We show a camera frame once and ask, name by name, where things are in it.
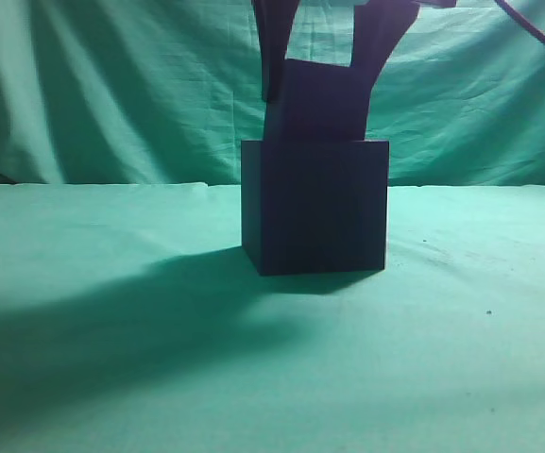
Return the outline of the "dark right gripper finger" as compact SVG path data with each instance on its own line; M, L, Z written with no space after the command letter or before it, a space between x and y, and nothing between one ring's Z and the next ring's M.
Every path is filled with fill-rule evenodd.
M372 89L384 65L415 22L413 1L367 1L354 7L349 65L350 136L365 137Z

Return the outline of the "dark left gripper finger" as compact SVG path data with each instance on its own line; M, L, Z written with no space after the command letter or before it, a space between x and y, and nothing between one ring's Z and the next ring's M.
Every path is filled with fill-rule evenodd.
M299 0L252 0L262 69L262 99L273 103L281 90L283 65Z

